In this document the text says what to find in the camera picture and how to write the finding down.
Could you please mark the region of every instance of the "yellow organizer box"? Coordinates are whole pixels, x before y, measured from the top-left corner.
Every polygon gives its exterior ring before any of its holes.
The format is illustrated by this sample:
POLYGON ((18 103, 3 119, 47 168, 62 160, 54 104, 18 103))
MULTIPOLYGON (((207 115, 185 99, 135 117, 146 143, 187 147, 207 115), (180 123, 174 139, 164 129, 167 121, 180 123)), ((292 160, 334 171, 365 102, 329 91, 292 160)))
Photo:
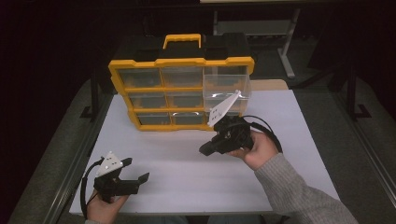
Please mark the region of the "yellow organizer box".
POLYGON ((254 60, 240 33, 133 36, 108 68, 138 130, 213 130, 207 126, 210 108, 235 90, 241 94, 229 114, 245 111, 254 60))

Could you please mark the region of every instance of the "metal stand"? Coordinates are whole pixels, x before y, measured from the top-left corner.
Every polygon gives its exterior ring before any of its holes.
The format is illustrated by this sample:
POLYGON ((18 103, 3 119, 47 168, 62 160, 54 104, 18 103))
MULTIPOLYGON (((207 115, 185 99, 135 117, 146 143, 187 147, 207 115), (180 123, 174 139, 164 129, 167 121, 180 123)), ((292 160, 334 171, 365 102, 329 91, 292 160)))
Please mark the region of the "metal stand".
POLYGON ((291 68, 287 53, 289 49, 289 45, 291 42, 291 38, 293 37, 294 29, 297 25, 298 16, 300 15, 300 9, 294 9, 293 18, 291 19, 288 32, 286 34, 286 42, 282 49, 278 49, 277 53, 279 54, 280 61, 282 61, 283 67, 285 68, 286 75, 288 78, 295 78, 293 69, 291 68))
POLYGON ((351 55, 347 55, 344 60, 336 63, 329 68, 319 72, 313 77, 307 79, 306 81, 291 86, 291 90, 303 89, 310 86, 321 78, 327 75, 333 74, 332 80, 330 81, 328 87, 330 91, 336 92, 340 91, 344 84, 347 82, 346 89, 346 111, 352 120, 357 121, 357 118, 370 118, 371 115, 364 105, 358 105, 361 110, 360 113, 355 112, 355 98, 356 98, 356 62, 351 55))
POLYGON ((82 111, 80 118, 82 119, 91 119, 93 122, 96 119, 99 111, 99 96, 98 96, 98 82, 96 79, 95 71, 91 74, 91 103, 92 106, 85 106, 84 111, 82 111))
POLYGON ((243 32, 246 35, 285 35, 286 42, 283 48, 278 49, 277 52, 288 78, 295 78, 287 53, 299 15, 300 9, 296 8, 291 21, 219 21, 218 12, 215 11, 213 35, 222 35, 226 32, 243 32))

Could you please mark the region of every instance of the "black device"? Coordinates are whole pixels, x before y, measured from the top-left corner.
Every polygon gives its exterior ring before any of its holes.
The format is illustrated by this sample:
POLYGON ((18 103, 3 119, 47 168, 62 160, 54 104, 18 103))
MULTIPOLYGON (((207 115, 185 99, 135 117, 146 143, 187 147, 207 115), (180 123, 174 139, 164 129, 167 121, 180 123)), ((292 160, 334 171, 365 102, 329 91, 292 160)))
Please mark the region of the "black device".
MULTIPOLYGON (((81 181, 81 191, 80 191, 80 205, 81 210, 85 218, 87 218, 87 205, 91 201, 89 200, 88 203, 85 203, 85 191, 87 188, 87 181, 88 181, 88 174, 90 173, 91 169, 96 165, 101 165, 104 160, 109 160, 109 158, 103 158, 97 162, 95 162, 86 172, 85 176, 82 178, 81 181)), ((121 180, 119 175, 121 173, 122 168, 128 166, 132 163, 132 158, 127 158, 118 164, 118 168, 113 169, 111 172, 100 175, 94 179, 93 187, 97 190, 97 194, 101 195, 102 200, 111 203, 111 198, 114 196, 121 196, 121 195, 131 195, 137 194, 139 191, 140 185, 146 183, 149 180, 149 173, 145 175, 141 175, 137 178, 137 180, 121 180)))
POLYGON ((224 154, 241 147, 252 149, 254 142, 250 137, 250 127, 267 134, 267 136, 275 143, 277 150, 282 152, 282 146, 280 145, 279 140, 277 140, 273 130, 263 119, 255 116, 231 117, 227 115, 214 125, 214 130, 218 134, 214 136, 211 141, 203 144, 199 148, 199 151, 202 154, 209 156, 214 152, 224 154), (247 122, 244 119, 247 117, 261 120, 268 126, 268 129, 256 122, 247 122))

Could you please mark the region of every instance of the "black cable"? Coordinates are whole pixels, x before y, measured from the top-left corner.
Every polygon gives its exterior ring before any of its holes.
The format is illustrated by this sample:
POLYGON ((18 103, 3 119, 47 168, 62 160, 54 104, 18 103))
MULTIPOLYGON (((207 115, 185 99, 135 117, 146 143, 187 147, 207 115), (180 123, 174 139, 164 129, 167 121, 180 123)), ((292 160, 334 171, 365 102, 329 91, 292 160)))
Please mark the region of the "black cable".
POLYGON ((88 204, 90 204, 90 202, 99 194, 99 192, 96 192, 87 202, 87 206, 88 204))
POLYGON ((105 158, 101 158, 101 160, 94 162, 90 168, 88 168, 87 172, 85 173, 84 177, 81 179, 81 190, 79 192, 79 203, 81 205, 81 211, 82 214, 84 215, 85 219, 87 218, 87 203, 85 203, 85 191, 87 189, 87 182, 88 182, 88 175, 90 174, 90 171, 93 169, 93 167, 102 164, 103 160, 105 158))
POLYGON ((263 119, 261 119, 261 118, 259 118, 259 117, 256 117, 256 116, 253 116, 253 115, 245 115, 245 116, 242 116, 242 118, 254 118, 254 119, 259 119, 261 122, 263 122, 265 125, 267 125, 267 127, 268 127, 268 129, 271 131, 271 133, 274 132, 274 131, 272 130, 271 126, 270 126, 267 122, 265 122, 265 120, 263 120, 263 119))

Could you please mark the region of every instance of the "black plastic part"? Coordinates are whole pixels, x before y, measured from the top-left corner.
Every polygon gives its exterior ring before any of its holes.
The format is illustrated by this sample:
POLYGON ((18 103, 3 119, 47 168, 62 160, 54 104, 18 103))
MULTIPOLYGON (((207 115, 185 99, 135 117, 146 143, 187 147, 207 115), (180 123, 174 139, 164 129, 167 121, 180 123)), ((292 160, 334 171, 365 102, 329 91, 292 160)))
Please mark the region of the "black plastic part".
MULTIPOLYGON (((124 162, 123 167, 125 167, 131 164, 132 159, 128 158, 122 162, 124 162)), ((102 200, 107 203, 110 203, 111 197, 114 196, 137 194, 139 186, 149 180, 149 173, 139 176, 137 180, 121 180, 119 179, 121 169, 96 177, 94 180, 94 188, 102 196, 102 200)))
POLYGON ((209 156, 214 152, 224 154, 241 147, 252 149, 254 142, 250 137, 250 127, 267 134, 274 141, 278 151, 282 152, 282 146, 273 132, 258 123, 248 123, 243 118, 229 116, 225 116, 215 124, 214 130, 218 134, 211 141, 203 144, 199 151, 209 156))
POLYGON ((250 57, 248 40, 243 33, 224 35, 201 35, 198 41, 169 41, 163 49, 165 36, 126 37, 113 60, 135 60, 155 62, 157 59, 205 58, 226 60, 229 57, 250 57))

